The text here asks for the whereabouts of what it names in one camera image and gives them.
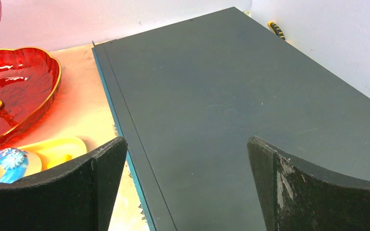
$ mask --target gray panel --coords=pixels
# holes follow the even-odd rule
[[[178,231],[265,230],[253,135],[370,180],[370,99],[236,8],[101,46]]]

